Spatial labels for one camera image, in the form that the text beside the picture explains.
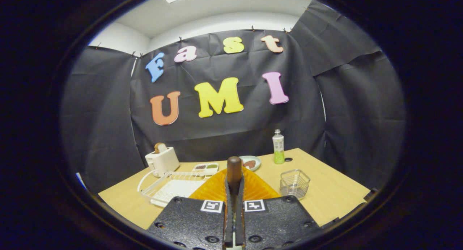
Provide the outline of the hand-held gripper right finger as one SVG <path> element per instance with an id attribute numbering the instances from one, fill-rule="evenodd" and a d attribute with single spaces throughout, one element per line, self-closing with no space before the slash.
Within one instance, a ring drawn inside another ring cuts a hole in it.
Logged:
<path id="1" fill-rule="evenodd" d="M 300 199 L 310 179 L 299 169 L 281 175 L 276 192 L 253 171 L 243 169 L 236 204 L 235 244 L 245 250 L 276 250 L 320 234 Z"/>

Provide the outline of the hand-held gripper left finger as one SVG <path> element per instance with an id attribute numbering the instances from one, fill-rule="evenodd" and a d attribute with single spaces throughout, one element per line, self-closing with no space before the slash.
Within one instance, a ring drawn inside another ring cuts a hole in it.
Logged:
<path id="1" fill-rule="evenodd" d="M 214 174 L 170 171 L 167 183 L 151 201 L 164 208 L 147 231 L 193 250 L 233 247 L 233 212 L 227 194 L 226 169 Z"/>

